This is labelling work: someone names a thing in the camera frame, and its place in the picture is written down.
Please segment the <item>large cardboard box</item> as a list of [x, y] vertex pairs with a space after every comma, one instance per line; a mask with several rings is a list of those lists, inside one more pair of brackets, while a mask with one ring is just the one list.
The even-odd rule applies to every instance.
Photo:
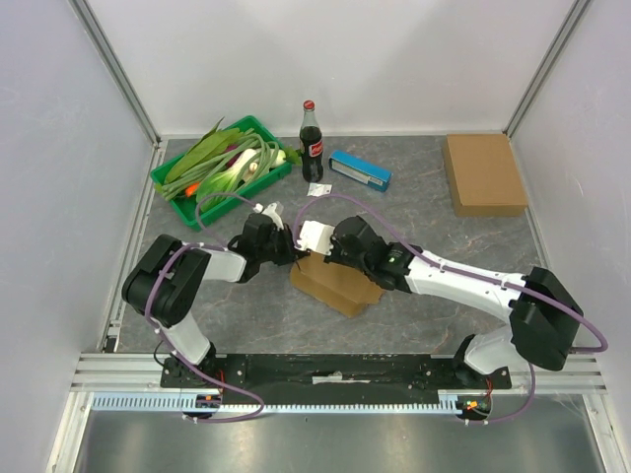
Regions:
[[457, 216], [518, 217], [526, 210], [526, 192], [506, 135], [449, 134], [443, 155]]

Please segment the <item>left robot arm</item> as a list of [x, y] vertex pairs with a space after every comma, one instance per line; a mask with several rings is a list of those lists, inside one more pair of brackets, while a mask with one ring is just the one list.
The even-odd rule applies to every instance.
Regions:
[[158, 236], [125, 279], [121, 296], [184, 361], [182, 376], [195, 387], [205, 387], [215, 379], [217, 366], [215, 347], [191, 314], [201, 283], [242, 284], [264, 263], [285, 266], [307, 255], [295, 247], [287, 224], [252, 213], [226, 248]]

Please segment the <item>small cardboard box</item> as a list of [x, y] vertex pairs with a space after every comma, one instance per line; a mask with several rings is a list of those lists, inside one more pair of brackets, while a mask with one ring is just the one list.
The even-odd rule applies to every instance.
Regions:
[[313, 297], [348, 318], [378, 304], [385, 290], [355, 268], [340, 264], [312, 266], [306, 256], [290, 272], [290, 282], [299, 291]]

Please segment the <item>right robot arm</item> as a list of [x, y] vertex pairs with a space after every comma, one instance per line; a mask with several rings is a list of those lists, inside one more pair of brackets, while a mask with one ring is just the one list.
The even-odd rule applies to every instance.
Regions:
[[451, 372], [462, 387], [476, 386], [517, 359], [559, 372], [573, 349], [583, 312], [545, 268], [523, 275], [455, 263], [419, 246], [386, 242], [359, 216], [335, 227], [306, 221], [297, 246], [363, 273], [384, 290], [443, 298], [503, 321], [501, 328], [460, 344]]

